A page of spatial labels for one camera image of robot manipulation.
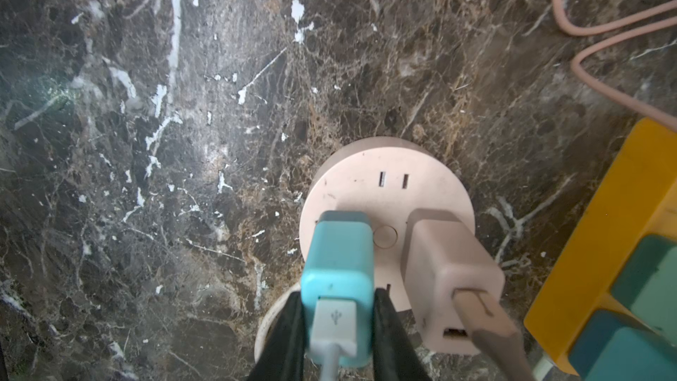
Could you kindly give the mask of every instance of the tan cable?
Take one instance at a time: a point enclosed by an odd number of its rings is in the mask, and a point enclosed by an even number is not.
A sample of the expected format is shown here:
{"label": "tan cable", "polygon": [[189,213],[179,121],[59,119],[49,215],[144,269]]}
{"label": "tan cable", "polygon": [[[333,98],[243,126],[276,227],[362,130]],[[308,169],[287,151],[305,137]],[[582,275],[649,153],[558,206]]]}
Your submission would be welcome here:
{"label": "tan cable", "polygon": [[[565,33],[572,36],[593,36],[595,34],[602,34],[612,30],[618,30],[619,28],[625,27],[626,25],[642,21],[643,19],[652,17],[654,15],[670,11],[677,8],[677,0],[671,0],[662,5],[658,5],[646,11],[642,11],[636,14],[632,14],[629,17],[621,18],[617,21],[610,23],[596,25],[594,27],[578,27],[572,24],[567,18],[565,13],[563,0],[553,0],[553,13],[554,19],[557,22],[557,25]],[[576,74],[577,77],[584,83],[586,83],[591,89],[605,95],[616,103],[619,103],[640,115],[651,118],[652,120],[663,124],[665,127],[670,130],[677,132],[677,117],[666,114],[660,109],[655,108],[654,106],[647,105],[646,103],[640,102],[639,100],[631,97],[623,92],[620,92],[612,87],[604,84],[597,78],[591,76],[586,70],[581,66],[583,59],[596,53],[604,48],[610,47],[614,44],[620,43],[630,38],[641,36],[643,34],[648,34],[657,30],[663,30],[664,28],[669,28],[677,25],[677,17],[668,18],[663,21],[645,25],[644,27],[635,28],[634,30],[626,31],[621,34],[618,34],[614,37],[603,40],[602,42],[593,44],[591,47],[580,52],[576,55],[571,61],[571,70]]]}

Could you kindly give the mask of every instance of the yellow power strip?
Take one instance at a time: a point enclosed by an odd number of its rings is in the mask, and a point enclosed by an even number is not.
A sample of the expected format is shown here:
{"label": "yellow power strip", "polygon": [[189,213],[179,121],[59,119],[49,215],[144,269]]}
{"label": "yellow power strip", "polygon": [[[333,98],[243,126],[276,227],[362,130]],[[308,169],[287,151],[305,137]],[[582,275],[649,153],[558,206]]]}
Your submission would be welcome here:
{"label": "yellow power strip", "polygon": [[564,372],[596,309],[632,315],[609,290],[647,234],[677,239],[677,133],[648,119],[626,139],[524,324]]}

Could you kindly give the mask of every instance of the white cable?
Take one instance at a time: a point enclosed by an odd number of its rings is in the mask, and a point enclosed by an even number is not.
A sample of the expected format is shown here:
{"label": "white cable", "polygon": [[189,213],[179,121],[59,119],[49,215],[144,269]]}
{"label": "white cable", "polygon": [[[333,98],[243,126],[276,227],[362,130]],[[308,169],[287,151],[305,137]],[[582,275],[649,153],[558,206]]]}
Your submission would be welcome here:
{"label": "white cable", "polygon": [[256,341],[254,342],[254,362],[258,362],[258,358],[261,357],[261,353],[263,353],[263,347],[266,345],[268,331],[270,330],[270,327],[273,325],[273,322],[277,316],[280,314],[280,311],[284,307],[285,303],[287,303],[289,295],[298,291],[300,291],[300,282],[297,281],[296,284],[289,287],[287,291],[283,292],[282,295],[277,298],[275,303],[273,303],[273,306],[271,306],[263,316],[261,322],[258,323]]}
{"label": "white cable", "polygon": [[533,367],[533,371],[531,371],[531,374],[533,375],[533,378],[536,381],[543,381],[550,372],[550,370],[553,368],[553,366],[554,366],[553,361],[549,358],[549,356],[543,353],[541,359],[538,360],[536,365]]}
{"label": "white cable", "polygon": [[341,347],[338,344],[330,344],[325,348],[319,381],[336,381],[339,375],[339,357],[341,357]]}

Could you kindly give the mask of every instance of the white round object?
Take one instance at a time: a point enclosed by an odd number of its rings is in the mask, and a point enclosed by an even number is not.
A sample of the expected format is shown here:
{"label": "white round object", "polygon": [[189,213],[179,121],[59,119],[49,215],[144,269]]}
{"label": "white round object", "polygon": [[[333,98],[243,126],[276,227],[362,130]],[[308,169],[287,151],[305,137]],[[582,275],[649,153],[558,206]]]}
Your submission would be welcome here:
{"label": "white round object", "polygon": [[448,210],[475,233],[475,213],[463,184],[421,147],[395,137],[355,141],[327,159],[313,180],[300,216],[303,259],[326,210],[367,214],[374,231],[374,282],[388,288],[395,310],[411,309],[400,260],[406,224],[415,209]]}

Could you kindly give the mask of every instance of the marble surface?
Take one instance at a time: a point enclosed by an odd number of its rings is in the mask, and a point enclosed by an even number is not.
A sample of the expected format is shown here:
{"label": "marble surface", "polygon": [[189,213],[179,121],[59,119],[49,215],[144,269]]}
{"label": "marble surface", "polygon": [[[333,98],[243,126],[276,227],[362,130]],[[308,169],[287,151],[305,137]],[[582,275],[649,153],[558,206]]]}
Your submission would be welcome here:
{"label": "marble surface", "polygon": [[[665,1],[569,6],[591,25]],[[572,76],[592,39],[557,30],[550,0],[0,2],[14,380],[246,377],[258,319],[299,278],[315,171],[375,135],[459,176],[521,320],[637,121]],[[586,66],[674,114],[674,44],[659,32]],[[402,318],[433,379],[502,379],[429,353]]]}

